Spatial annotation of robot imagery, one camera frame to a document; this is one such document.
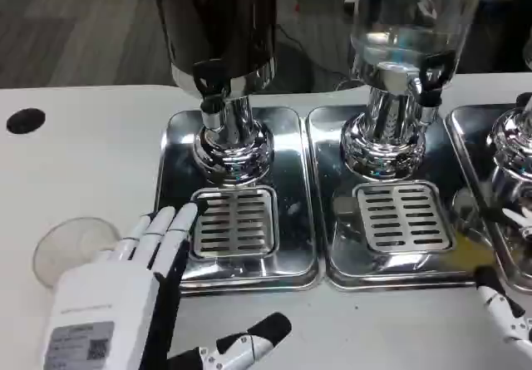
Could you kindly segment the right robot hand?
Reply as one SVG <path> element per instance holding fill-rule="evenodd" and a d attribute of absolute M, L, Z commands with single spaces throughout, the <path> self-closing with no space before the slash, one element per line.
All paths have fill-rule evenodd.
<path fill-rule="evenodd" d="M 488 208 L 480 216 L 508 226 L 525 240 L 531 241 L 531 211 L 522 206 L 515 212 L 509 208 Z M 475 288 L 503 341 L 531 359 L 531 327 L 525 320 L 525 309 L 508 296 L 491 266 L 479 266 L 474 271 Z"/>

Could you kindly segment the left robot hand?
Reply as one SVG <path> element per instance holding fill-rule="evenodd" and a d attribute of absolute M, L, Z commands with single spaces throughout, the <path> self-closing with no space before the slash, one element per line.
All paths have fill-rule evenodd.
<path fill-rule="evenodd" d="M 40 369 L 248 369 L 292 331 L 272 313 L 240 333 L 175 356 L 170 346 L 189 261 L 189 234 L 205 200 L 141 217 L 110 252 L 59 278 Z"/>

